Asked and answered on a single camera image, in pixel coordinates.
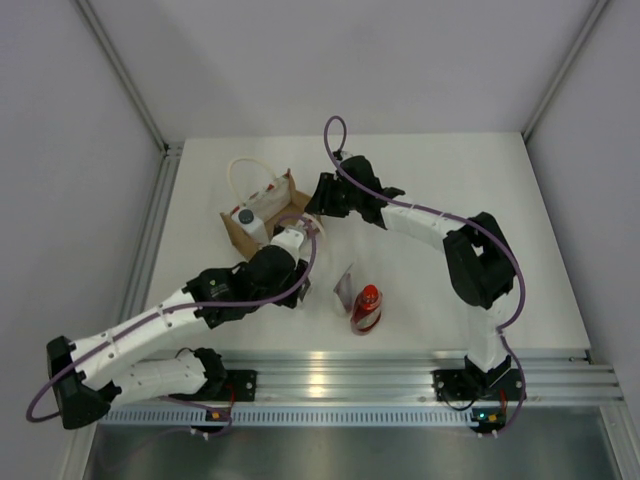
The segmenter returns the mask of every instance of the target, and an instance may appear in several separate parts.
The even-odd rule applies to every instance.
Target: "white bottle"
[[[233,214],[232,218],[257,244],[261,246],[269,244],[269,234],[264,222],[251,210],[248,208],[240,209]]]

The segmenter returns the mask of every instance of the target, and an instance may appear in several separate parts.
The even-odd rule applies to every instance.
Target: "bottle cap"
[[[240,220],[240,223],[243,225],[249,225],[251,222],[253,222],[253,219],[253,212],[248,208],[245,208],[244,210],[241,210],[240,213],[238,213],[238,220]]]
[[[362,291],[362,299],[366,303],[374,303],[375,301],[378,300],[379,296],[380,296],[380,293],[378,292],[378,289],[376,288],[375,285],[367,285],[366,287],[364,287],[364,290]]]

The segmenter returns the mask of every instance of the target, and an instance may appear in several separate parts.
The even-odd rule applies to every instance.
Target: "cardboard box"
[[[281,209],[273,217],[268,220],[263,219],[269,239],[272,238],[273,228],[280,217],[287,214],[302,215],[304,213],[304,208],[307,206],[307,203],[309,203],[309,200],[311,200],[309,195],[296,190],[296,182],[293,179],[293,175],[291,175],[291,170],[287,170],[284,177],[289,179],[289,193],[291,200],[286,207]],[[231,216],[240,208],[242,207],[238,205],[228,214],[221,212],[220,217],[222,217],[224,226],[229,234],[229,240],[231,240],[233,246],[238,249],[245,259],[249,260],[255,255],[260,247],[253,238],[247,235],[242,227],[231,218]],[[282,225],[292,225],[295,223],[296,220],[287,219],[282,222]]]

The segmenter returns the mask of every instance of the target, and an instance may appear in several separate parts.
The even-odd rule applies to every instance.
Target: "cable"
[[[324,242],[324,248],[328,249],[329,248],[329,238],[327,237],[327,232],[324,229],[324,227],[322,226],[322,224],[313,215],[310,215],[308,213],[303,213],[302,216],[304,218],[306,218],[307,220],[309,220],[311,223],[313,223],[313,225],[318,229],[318,231],[320,232],[320,236],[322,237],[322,240]]]
[[[347,141],[347,124],[344,121],[344,119],[339,115],[334,115],[331,118],[329,118],[329,120],[327,120],[327,123],[324,126],[323,138],[324,138],[324,148],[327,152],[327,155],[329,155],[329,159],[331,160],[331,163],[333,163],[333,165],[336,167],[336,170],[340,173],[340,175],[342,175],[344,178],[346,178],[349,182],[351,182],[353,185],[358,187],[363,192],[366,192],[369,195],[372,195],[373,197],[379,200],[382,200],[384,202],[390,203],[392,205],[397,205],[399,207],[414,208],[416,210],[421,210],[423,212],[431,213],[433,215],[443,216],[450,220],[455,220],[465,225],[469,225],[470,227],[474,228],[475,230],[485,235],[489,240],[491,240],[500,249],[500,251],[504,253],[504,255],[509,259],[509,262],[511,262],[511,265],[513,266],[516,277],[518,278],[518,286],[520,288],[520,298],[518,299],[518,306],[516,307],[516,310],[511,316],[511,318],[509,318],[509,320],[507,320],[506,322],[498,325],[496,327],[496,332],[500,336],[500,340],[502,342],[502,345],[504,346],[504,349],[507,351],[507,353],[509,353],[509,355],[511,355],[516,365],[518,366],[518,371],[520,372],[520,376],[522,379],[522,389],[520,393],[520,400],[518,401],[518,405],[516,406],[516,409],[513,412],[513,415],[507,421],[506,425],[502,428],[502,430],[505,430],[506,428],[510,427],[513,424],[513,421],[515,420],[515,418],[517,418],[517,416],[520,414],[520,410],[522,409],[522,404],[524,403],[524,399],[526,397],[526,382],[524,378],[524,370],[522,369],[520,360],[515,355],[515,353],[513,353],[513,350],[509,347],[507,340],[504,337],[504,329],[513,325],[516,322],[516,320],[520,317],[520,314],[524,309],[524,304],[527,296],[527,291],[524,283],[524,275],[522,274],[522,270],[520,269],[520,265],[518,264],[516,257],[513,255],[513,253],[511,253],[511,250],[509,250],[509,248],[500,241],[498,237],[496,237],[493,233],[488,231],[486,228],[482,227],[481,225],[478,225],[473,220],[469,220],[468,218],[464,218],[459,215],[454,215],[452,213],[446,213],[441,210],[437,210],[435,208],[425,207],[423,205],[413,205],[410,203],[395,200],[393,198],[388,198],[364,186],[362,183],[358,182],[355,178],[349,175],[344,170],[344,168],[342,168],[342,165],[340,165],[340,162],[335,157],[335,155],[333,154],[333,151],[331,150],[331,147],[329,146],[329,127],[336,120],[342,125],[342,141],[340,143],[340,147],[338,151],[342,150],[342,148],[344,147]]]
[[[293,214],[292,215],[285,215],[285,216],[281,217],[278,220],[278,224],[280,224],[280,222],[282,220],[285,220],[286,218],[293,218],[293,217],[302,220],[306,224],[307,228],[309,228],[311,226],[311,223],[306,218],[302,217],[301,215],[293,215]],[[270,298],[265,298],[265,299],[262,299],[262,300],[251,300],[251,301],[247,301],[247,302],[193,302],[193,303],[184,303],[184,304],[181,304],[181,305],[174,305],[173,307],[168,307],[168,308],[163,309],[162,310],[162,315],[169,315],[169,314],[172,314],[173,312],[177,312],[179,310],[187,310],[187,309],[191,309],[191,308],[204,308],[204,307],[223,307],[223,308],[261,307],[261,306],[266,305],[268,303],[275,303],[275,302],[278,302],[280,300],[283,300],[283,299],[287,298],[289,295],[291,295],[296,290],[298,290],[298,288],[300,288],[306,282],[307,278],[309,277],[309,273],[311,273],[311,268],[313,267],[313,264],[314,264],[314,262],[316,260],[316,253],[317,253],[317,242],[316,242],[315,235],[311,235],[310,236],[310,240],[311,240],[311,257],[309,258],[309,263],[307,265],[307,269],[304,271],[304,273],[301,275],[301,277],[298,279],[298,281],[296,283],[294,283],[290,288],[285,290],[284,292],[282,292],[282,293],[280,293],[278,295],[275,295],[273,297],[270,297]],[[160,316],[159,312],[154,312],[154,313],[151,313],[151,314],[147,315],[146,317],[142,318],[141,320],[138,320],[137,322],[135,322],[133,325],[130,325],[129,327],[125,328],[122,332],[118,333],[117,335],[114,335],[111,341],[112,342],[117,342],[121,338],[129,335],[131,332],[134,332],[135,330],[137,330],[138,328],[142,327],[143,325],[146,325],[147,323],[151,322],[152,320],[155,320],[159,316]],[[71,362],[69,365],[67,365],[62,370],[60,370],[57,374],[55,374],[53,377],[51,377],[49,379],[49,381],[42,388],[40,388],[40,390],[38,390],[38,392],[35,394],[35,396],[31,400],[31,402],[29,403],[29,406],[27,407],[27,412],[26,412],[27,421],[30,422],[30,423],[42,423],[42,422],[46,422],[48,420],[51,420],[53,418],[59,417],[60,416],[60,412],[50,413],[50,414],[44,415],[42,417],[35,417],[33,415],[33,411],[35,410],[35,407],[38,405],[38,403],[40,402],[42,397],[44,397],[45,393],[47,393],[49,391],[49,389],[51,387],[53,387],[53,385],[55,385],[58,381],[60,381],[62,378],[64,378],[65,375],[67,375],[69,372],[74,370],[78,365],[81,365],[83,362],[87,361],[89,358],[93,357],[94,355],[97,355],[102,350],[107,348],[110,344],[111,344],[111,342],[103,342],[100,345],[98,345],[97,347],[92,348],[87,353],[85,353],[84,355],[81,355],[77,360],[75,360],[74,362]],[[199,404],[194,404],[194,406],[197,406],[197,408],[202,408],[202,406],[199,405]]]
[[[180,356],[180,354],[182,352],[184,352],[185,350],[189,350],[191,353],[193,353],[194,351],[192,349],[190,349],[189,347],[182,347],[180,350],[178,350],[176,352],[176,355],[173,358],[178,358]]]
[[[507,394],[504,393],[504,389],[500,390],[500,411],[506,415],[507,406],[509,405],[509,401],[507,400]]]
[[[233,178],[231,177],[231,170],[233,169],[233,166],[238,162],[257,163],[258,165],[261,165],[267,172],[271,174],[272,180],[275,180],[278,177],[276,176],[276,172],[273,171],[273,168],[271,168],[271,165],[269,165],[264,160],[260,160],[259,158],[240,157],[240,158],[234,158],[233,160],[231,160],[229,162],[229,165],[227,166],[227,184],[229,185],[229,188],[231,189],[236,199],[238,200],[238,205],[244,205],[246,202],[242,200],[242,197],[240,196],[240,193],[238,193],[238,189],[236,188],[235,183],[233,183]]]
[[[476,399],[474,398],[473,400],[471,400],[467,405],[465,405],[464,407],[454,407],[453,405],[451,405],[449,403],[449,400],[447,400],[446,397],[442,397],[442,400],[444,401],[444,403],[447,404],[447,407],[449,407],[451,410],[455,410],[456,412],[464,412],[465,410],[469,410],[471,407],[473,407],[476,403]]]
[[[204,403],[191,402],[188,400],[180,400],[178,398],[173,398],[169,396],[162,396],[158,398],[164,402],[176,403],[178,405],[184,405],[186,407],[201,408],[203,410],[207,410],[212,414],[217,413],[218,415],[220,415],[222,411],[223,416],[231,417],[231,409],[236,404],[236,392],[233,389],[232,385],[225,385],[225,388],[228,388],[231,390],[231,400],[229,401],[229,406],[224,408],[210,407],[209,405],[205,405]]]

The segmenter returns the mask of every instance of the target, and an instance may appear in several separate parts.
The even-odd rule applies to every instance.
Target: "red bottle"
[[[382,315],[382,293],[375,285],[367,285],[356,297],[351,315],[354,333],[369,333],[380,321]]]

